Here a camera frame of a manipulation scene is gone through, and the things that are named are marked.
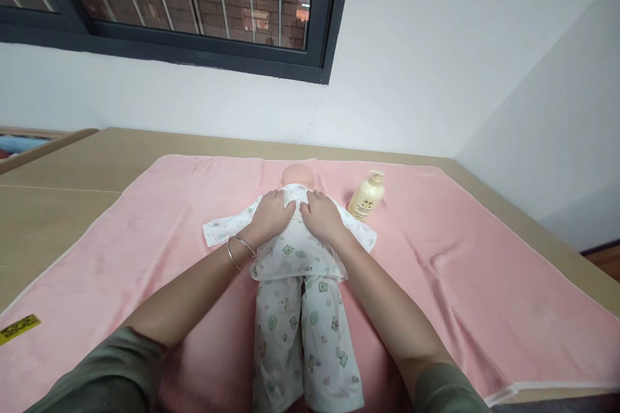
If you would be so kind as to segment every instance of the pink blanket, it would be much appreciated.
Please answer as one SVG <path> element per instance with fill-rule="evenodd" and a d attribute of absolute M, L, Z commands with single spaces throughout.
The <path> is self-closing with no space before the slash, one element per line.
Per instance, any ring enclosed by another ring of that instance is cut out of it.
<path fill-rule="evenodd" d="M 278 187 L 288 161 L 165 156 L 0 317 L 42 323 L 0 347 L 3 411 L 24 410 L 145 298 L 209 253 L 202 225 Z M 527 387 L 620 386 L 620 321 L 567 281 L 442 171 L 304 161 L 345 205 L 371 168 L 386 196 L 375 259 L 422 307 L 489 404 Z M 255 283 L 242 272 L 167 358 L 171 409 L 250 411 Z M 395 366 L 343 286 L 368 411 L 408 409 Z M 293 406 L 305 411 L 303 401 Z"/>

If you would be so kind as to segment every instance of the baby doll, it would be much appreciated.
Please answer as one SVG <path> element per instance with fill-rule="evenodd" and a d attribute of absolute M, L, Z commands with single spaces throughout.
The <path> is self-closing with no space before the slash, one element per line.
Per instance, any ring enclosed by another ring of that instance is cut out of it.
<path fill-rule="evenodd" d="M 296 211 L 287 228 L 257 250 L 250 265 L 250 275 L 260 281 L 253 379 L 257 412 L 286 411 L 302 394 L 308 407 L 319 412 L 344 413 L 364 406 L 338 288 L 347 279 L 346 269 L 333 250 L 310 234 L 299 211 L 314 184 L 314 174 L 305 165 L 284 170 L 284 207 L 295 200 Z M 204 225 L 207 244 L 222 243 L 249 224 L 261 198 L 238 215 Z M 336 206 L 345 226 L 370 252 L 377 233 Z"/>

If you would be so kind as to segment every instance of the green sleeve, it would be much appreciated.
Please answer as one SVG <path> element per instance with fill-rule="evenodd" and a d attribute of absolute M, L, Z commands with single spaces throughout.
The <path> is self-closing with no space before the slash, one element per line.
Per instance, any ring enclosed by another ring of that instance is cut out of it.
<path fill-rule="evenodd" d="M 416 413 L 488 413 L 489 407 L 467 377 L 446 363 L 430 365 L 415 385 Z"/>
<path fill-rule="evenodd" d="M 164 349 L 131 328 L 114 331 L 26 413 L 150 412 Z"/>

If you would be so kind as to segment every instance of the window frame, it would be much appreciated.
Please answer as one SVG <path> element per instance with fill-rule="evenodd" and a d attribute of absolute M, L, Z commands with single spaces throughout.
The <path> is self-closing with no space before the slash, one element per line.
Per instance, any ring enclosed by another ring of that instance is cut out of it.
<path fill-rule="evenodd" d="M 55 12 L 0 6 L 0 41 L 326 85 L 345 0 L 311 0 L 306 51 L 100 21 L 80 0 L 51 2 Z"/>

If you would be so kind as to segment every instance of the silver bangle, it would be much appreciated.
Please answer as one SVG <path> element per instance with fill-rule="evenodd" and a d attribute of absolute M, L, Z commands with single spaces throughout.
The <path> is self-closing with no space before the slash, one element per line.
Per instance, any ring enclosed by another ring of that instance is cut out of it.
<path fill-rule="evenodd" d="M 256 258 L 256 251 L 250 247 L 250 244 L 248 244 L 248 242 L 244 241 L 243 239 L 241 239 L 240 237 L 238 237 L 237 235 L 234 235 L 232 237 L 233 239 L 237 239 L 240 243 L 242 243 L 243 245 L 245 245 L 245 247 L 250 251 L 250 253 L 252 254 L 252 258 Z"/>
<path fill-rule="evenodd" d="M 228 238 L 228 240 L 226 241 L 226 245 L 227 245 L 227 247 L 228 247 L 228 256 L 231 258 L 231 261 L 232 261 L 232 263 L 234 264 L 234 267 L 235 267 L 235 268 L 237 268 L 239 271 L 241 271 L 241 268 L 239 267 L 239 265 L 237 265 L 237 264 L 234 262 L 234 259 L 233 259 L 233 254 L 231 253 L 231 239 L 232 239 L 232 236 L 231 236 L 231 237 L 229 237 L 229 238 Z"/>

